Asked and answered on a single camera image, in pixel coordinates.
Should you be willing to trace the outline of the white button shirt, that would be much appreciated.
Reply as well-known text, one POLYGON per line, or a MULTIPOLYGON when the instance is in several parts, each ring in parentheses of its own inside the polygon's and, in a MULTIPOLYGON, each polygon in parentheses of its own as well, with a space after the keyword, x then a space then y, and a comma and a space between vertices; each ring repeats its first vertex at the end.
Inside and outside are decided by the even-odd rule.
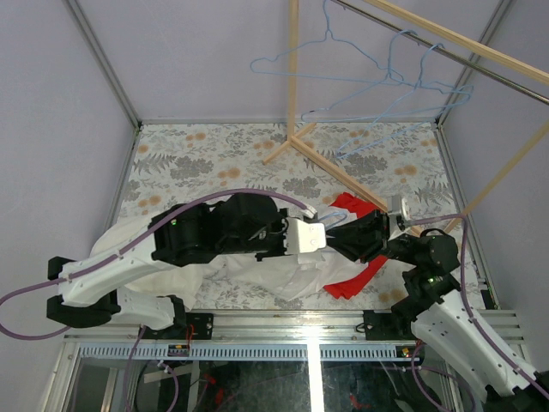
POLYGON ((351 261, 331 247, 300 255, 266 257, 253 254, 221 255, 198 269, 207 278, 215 274, 266 289, 283 300, 312 295, 324 287, 352 280, 368 263, 351 261))

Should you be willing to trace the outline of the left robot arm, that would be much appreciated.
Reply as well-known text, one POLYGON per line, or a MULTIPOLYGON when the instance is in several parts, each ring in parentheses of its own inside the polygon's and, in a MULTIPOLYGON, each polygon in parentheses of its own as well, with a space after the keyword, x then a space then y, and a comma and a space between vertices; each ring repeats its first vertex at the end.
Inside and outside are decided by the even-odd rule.
POLYGON ((46 316, 71 328, 142 324, 175 339, 187 330, 182 299, 129 289, 145 276, 211 263, 219 255, 284 254, 288 212, 268 196, 236 193, 212 205, 178 204, 155 216, 138 234, 79 262, 54 257, 48 277, 60 282, 46 316))

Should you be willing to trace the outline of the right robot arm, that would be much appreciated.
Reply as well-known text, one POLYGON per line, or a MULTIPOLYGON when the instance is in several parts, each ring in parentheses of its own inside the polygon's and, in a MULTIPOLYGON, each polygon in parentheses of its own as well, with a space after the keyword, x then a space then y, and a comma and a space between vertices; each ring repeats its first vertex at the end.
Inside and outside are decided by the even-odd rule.
POLYGON ((486 411, 546 411, 548 374, 512 349, 468 303, 453 275, 463 251, 443 230, 413 236, 404 220, 375 210, 327 232, 327 244, 352 261, 384 256, 411 265, 403 272, 407 297, 391 309, 391 328, 438 353, 468 384, 486 411))

